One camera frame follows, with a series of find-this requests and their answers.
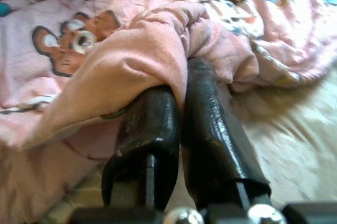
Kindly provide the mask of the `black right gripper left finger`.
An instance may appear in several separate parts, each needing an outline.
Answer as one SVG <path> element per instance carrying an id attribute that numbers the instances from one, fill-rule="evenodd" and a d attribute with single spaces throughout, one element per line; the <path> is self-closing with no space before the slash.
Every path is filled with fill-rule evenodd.
<path id="1" fill-rule="evenodd" d="M 168 85 L 138 95 L 127 107 L 102 172 L 103 204 L 111 204 L 117 180 L 137 178 L 141 205 L 165 208 L 179 171 L 180 133 L 179 109 Z"/>

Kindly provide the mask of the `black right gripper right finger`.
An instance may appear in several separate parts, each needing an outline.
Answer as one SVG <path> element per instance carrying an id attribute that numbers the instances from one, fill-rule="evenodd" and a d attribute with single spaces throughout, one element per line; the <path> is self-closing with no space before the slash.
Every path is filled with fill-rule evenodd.
<path id="1" fill-rule="evenodd" d="M 197 208 L 233 203 L 271 204 L 271 188 L 242 127 L 220 91 L 213 68 L 187 62 L 184 147 L 185 181 Z"/>

